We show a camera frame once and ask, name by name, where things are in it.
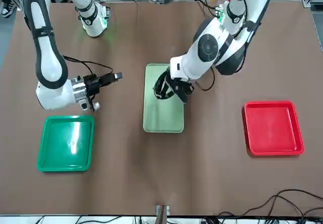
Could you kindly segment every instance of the brown table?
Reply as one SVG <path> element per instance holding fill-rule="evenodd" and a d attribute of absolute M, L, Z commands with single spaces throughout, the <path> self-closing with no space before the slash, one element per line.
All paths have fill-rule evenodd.
<path fill-rule="evenodd" d="M 93 114 L 92 163 L 84 173 L 36 169 L 46 117 L 90 113 L 77 105 L 57 111 L 40 107 L 34 44 L 17 15 L 0 71 L 0 213 L 148 215 L 156 204 L 167 204 L 173 215 L 241 214 L 284 188 L 323 196 L 323 54 L 310 10 L 298 1 L 271 2 L 243 70 L 226 77 L 217 73 L 210 92 L 195 90 L 185 106 L 183 133 L 147 134 L 142 129 L 145 66 L 183 54 L 203 14 L 193 2 L 138 4 L 137 23 L 135 4 L 113 5 L 109 31 L 95 39 L 82 29 L 72 4 L 51 7 L 62 54 L 110 65 L 124 75 L 97 96 L 101 109 Z M 79 64 L 68 67 L 69 77 L 88 73 Z M 201 84 L 210 79 L 207 73 Z M 305 152 L 251 157 L 241 109 L 249 100 L 280 99 L 296 106 Z M 301 193 L 285 196 L 303 209 L 321 204 Z M 278 200 L 273 214 L 296 212 Z"/>

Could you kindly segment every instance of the white shoe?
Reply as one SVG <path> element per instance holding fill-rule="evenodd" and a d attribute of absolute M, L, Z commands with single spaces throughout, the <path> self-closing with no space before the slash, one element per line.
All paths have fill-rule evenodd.
<path fill-rule="evenodd" d="M 15 11 L 16 8 L 17 8 L 17 6 L 12 2 L 5 3 L 1 14 L 5 18 L 9 18 L 12 15 L 13 11 Z"/>

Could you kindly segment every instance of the floor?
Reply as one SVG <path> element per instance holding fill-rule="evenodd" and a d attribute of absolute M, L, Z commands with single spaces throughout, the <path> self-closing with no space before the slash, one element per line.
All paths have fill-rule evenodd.
<path fill-rule="evenodd" d="M 117 216 L 86 216 L 82 217 L 77 223 L 95 223 L 90 220 L 96 221 L 109 221 L 113 220 Z M 0 217 L 1 224 L 35 224 L 41 216 L 20 216 L 20 217 Z M 75 224 L 79 219 L 79 216 L 46 216 L 43 218 L 39 224 Z M 143 224 L 154 224 L 155 217 L 142 217 Z M 169 218 L 168 224 L 202 224 L 205 223 L 204 219 L 197 218 Z M 140 224 L 139 217 L 136 219 L 133 216 L 124 216 L 110 221 L 111 224 Z M 224 224 L 263 224 L 264 220 L 258 222 L 257 219 L 241 219 L 235 220 L 225 220 Z M 280 220 L 276 221 L 275 224 L 295 224 L 296 221 L 292 220 Z M 307 221 L 306 224 L 315 224 L 314 222 Z"/>
<path fill-rule="evenodd" d="M 316 30 L 318 33 L 318 37 L 320 38 L 321 42 L 323 42 L 323 11 L 313 11 L 313 19 L 316 26 Z M 12 34 L 13 24 L 15 20 L 15 15 L 12 15 L 9 19 L 5 19 L 0 17 L 0 68 L 2 62 L 4 60 L 6 51 L 8 49 L 9 41 Z M 36 223 L 41 216 L 0 216 L 0 223 L 1 224 L 34 224 Z M 46 216 L 42 219 L 39 224 L 54 224 L 54 223 L 61 223 L 61 224 L 73 224 L 78 220 L 79 216 Z M 86 216 L 82 217 L 78 223 L 87 221 L 87 220 L 99 220 L 99 221 L 108 221 L 115 218 L 115 216 Z M 143 217 L 142 218 L 144 224 L 154 223 L 154 217 Z M 200 224 L 202 223 L 202 219 L 191 219 L 191 218 L 177 218 L 177 219 L 168 219 L 169 223 L 178 223 L 178 224 Z M 285 224 L 294 224 L 295 221 L 289 220 L 281 220 L 280 222 L 285 222 Z M 139 218 L 126 216 L 121 217 L 113 221 L 113 224 L 122 224 L 122 223 L 139 223 Z M 257 219 L 253 220 L 238 220 L 237 223 L 235 220 L 226 220 L 226 224 L 263 224 L 263 220 L 258 222 Z"/>

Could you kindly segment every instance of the table surface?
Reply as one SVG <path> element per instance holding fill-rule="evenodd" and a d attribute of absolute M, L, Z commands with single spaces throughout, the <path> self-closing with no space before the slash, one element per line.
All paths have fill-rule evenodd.
<path fill-rule="evenodd" d="M 142 129 L 145 66 L 185 53 L 203 13 L 196 2 L 112 6 L 110 29 L 99 38 L 86 35 L 73 4 L 51 6 L 62 54 L 107 64 L 124 76 L 96 97 L 101 109 L 93 113 L 92 163 L 83 173 L 36 169 L 46 117 L 90 113 L 77 105 L 41 108 L 34 92 L 34 44 L 17 15 L 0 71 L 0 213 L 153 215 L 156 204 L 167 204 L 173 215 L 222 210 L 239 215 L 284 188 L 323 196 L 323 56 L 310 10 L 298 1 L 271 2 L 241 72 L 217 73 L 211 91 L 194 91 L 181 134 L 147 134 Z M 88 73 L 83 65 L 68 67 L 70 78 Z M 210 80 L 207 73 L 200 83 Z M 285 99 L 296 106 L 304 154 L 252 157 L 244 139 L 243 105 Z M 302 193 L 285 196 L 302 209 L 321 204 Z M 268 207 L 250 215 L 267 212 Z M 278 200 L 273 214 L 296 212 Z"/>

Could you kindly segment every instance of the red tray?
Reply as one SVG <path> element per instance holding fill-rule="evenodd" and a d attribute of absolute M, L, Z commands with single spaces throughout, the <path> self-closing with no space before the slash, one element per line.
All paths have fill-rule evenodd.
<path fill-rule="evenodd" d="M 246 141 L 254 155 L 301 155 L 303 140 L 290 101 L 251 101 L 244 105 Z"/>

